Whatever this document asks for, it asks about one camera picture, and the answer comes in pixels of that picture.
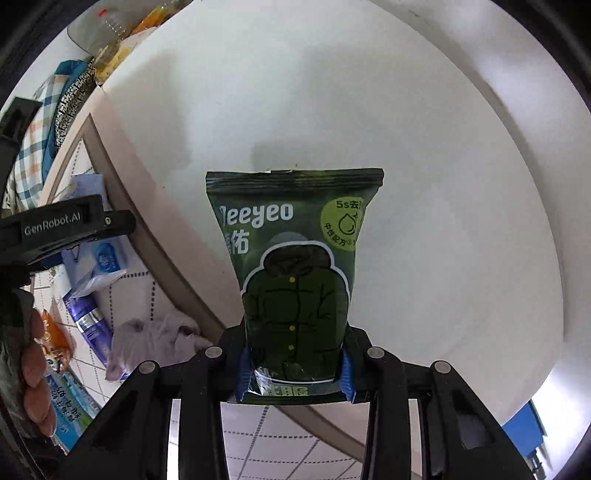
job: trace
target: green circle label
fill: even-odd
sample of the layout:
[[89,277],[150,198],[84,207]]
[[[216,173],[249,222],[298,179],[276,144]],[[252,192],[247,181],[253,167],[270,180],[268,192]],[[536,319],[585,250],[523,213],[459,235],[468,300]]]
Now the green circle label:
[[363,198],[340,197],[331,200],[320,214],[320,228],[330,245],[355,251],[363,222]]

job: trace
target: finger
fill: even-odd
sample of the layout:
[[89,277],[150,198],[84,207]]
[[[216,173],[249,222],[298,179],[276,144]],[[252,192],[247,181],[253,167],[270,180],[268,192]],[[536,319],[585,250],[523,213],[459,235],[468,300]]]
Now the finger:
[[56,434],[57,418],[56,411],[53,409],[53,405],[49,405],[49,411],[45,419],[39,424],[39,430],[46,437],[53,437]]
[[51,404],[51,393],[46,382],[39,382],[34,388],[27,388],[25,390],[25,398],[23,400],[25,411],[29,418],[35,423],[41,423],[45,420],[49,412]]
[[38,311],[33,310],[33,315],[31,316],[31,336],[33,338],[41,338],[44,333],[45,326],[43,325],[41,315]]
[[22,351],[21,370],[22,376],[29,387],[36,387],[45,377],[47,361],[41,345],[31,342]]

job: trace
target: screw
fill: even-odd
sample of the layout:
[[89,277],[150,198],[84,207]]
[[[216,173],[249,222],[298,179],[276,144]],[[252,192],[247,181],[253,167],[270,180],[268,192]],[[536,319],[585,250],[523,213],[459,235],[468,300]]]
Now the screw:
[[143,374],[150,374],[156,369],[156,364],[154,362],[144,362],[139,366],[139,371]]
[[378,346],[373,346],[368,348],[368,355],[371,358],[382,358],[384,356],[384,351]]
[[435,370],[441,374],[448,374],[452,371],[452,366],[443,360],[439,360],[438,362],[435,362]]
[[205,356],[207,358],[217,358],[223,353],[223,350],[218,346],[211,346],[205,350]]

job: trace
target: checkered cloth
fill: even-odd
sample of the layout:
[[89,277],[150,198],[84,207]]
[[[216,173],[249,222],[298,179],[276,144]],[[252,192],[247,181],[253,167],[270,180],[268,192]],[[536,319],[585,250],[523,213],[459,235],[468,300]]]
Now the checkered cloth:
[[43,105],[27,129],[2,202],[2,209],[9,209],[13,215],[35,208],[39,202],[43,189],[43,155],[57,104],[69,78],[69,75],[52,75],[33,96]]

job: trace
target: orange package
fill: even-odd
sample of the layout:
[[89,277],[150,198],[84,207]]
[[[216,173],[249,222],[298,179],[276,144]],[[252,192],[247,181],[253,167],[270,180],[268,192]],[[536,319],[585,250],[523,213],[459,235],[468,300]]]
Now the orange package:
[[68,340],[60,328],[56,325],[47,310],[41,314],[45,333],[41,338],[43,353],[49,366],[58,374],[62,374],[68,368],[72,358],[72,350]]
[[152,27],[159,27],[164,22],[166,22],[170,17],[174,15],[175,11],[166,5],[161,5],[159,7],[154,8],[146,18],[144,18],[140,24],[135,27],[131,35],[135,35],[136,33],[143,32]]

